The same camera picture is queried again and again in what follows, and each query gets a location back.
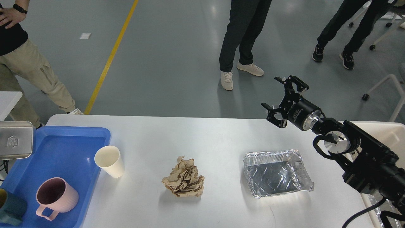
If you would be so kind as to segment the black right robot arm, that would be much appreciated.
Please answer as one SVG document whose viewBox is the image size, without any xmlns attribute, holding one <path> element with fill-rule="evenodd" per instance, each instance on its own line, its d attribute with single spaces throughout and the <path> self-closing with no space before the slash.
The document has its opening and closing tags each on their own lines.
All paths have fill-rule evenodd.
<svg viewBox="0 0 405 228">
<path fill-rule="evenodd" d="M 306 100 L 302 93 L 309 86 L 296 76 L 275 77 L 283 84 L 285 96 L 278 108 L 266 103 L 267 121 L 279 128 L 291 122 L 301 131 L 311 130 L 316 134 L 312 145 L 322 157 L 336 161 L 344 170 L 343 180 L 359 193 L 373 194 L 378 191 L 382 199 L 351 216 L 344 224 L 372 211 L 387 200 L 398 210 L 382 211 L 380 219 L 385 228 L 390 228 L 389 218 L 404 221 L 405 173 L 396 165 L 399 156 L 389 147 L 350 121 L 342 123 L 328 118 L 321 108 Z"/>
</svg>

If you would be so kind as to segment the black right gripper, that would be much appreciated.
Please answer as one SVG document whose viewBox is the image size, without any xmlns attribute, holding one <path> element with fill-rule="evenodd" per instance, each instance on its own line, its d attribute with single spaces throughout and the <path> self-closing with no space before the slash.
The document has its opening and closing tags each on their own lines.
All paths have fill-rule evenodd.
<svg viewBox="0 0 405 228">
<path fill-rule="evenodd" d="M 303 92 L 309 90 L 309 86 L 292 75 L 287 78 L 275 77 L 274 79 L 283 84 L 285 96 L 279 108 L 272 108 L 267 103 L 261 104 L 267 110 L 266 120 L 279 128 L 285 128 L 286 120 L 288 120 L 302 131 L 312 129 L 320 120 L 322 110 L 302 96 Z M 281 114 L 282 118 L 277 119 L 275 114 Z"/>
</svg>

